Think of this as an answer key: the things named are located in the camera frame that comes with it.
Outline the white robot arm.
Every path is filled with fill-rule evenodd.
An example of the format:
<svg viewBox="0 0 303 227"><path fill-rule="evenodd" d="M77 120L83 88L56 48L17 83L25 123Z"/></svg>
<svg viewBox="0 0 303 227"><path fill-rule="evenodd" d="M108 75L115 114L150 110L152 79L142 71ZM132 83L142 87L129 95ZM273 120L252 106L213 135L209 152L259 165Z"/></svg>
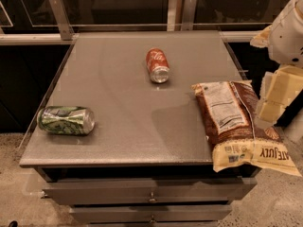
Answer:
<svg viewBox="0 0 303 227"><path fill-rule="evenodd" d="M255 124L267 129L303 90L303 0L290 0L250 44L266 47L269 58L279 64L274 73L265 73L256 108Z"/></svg>

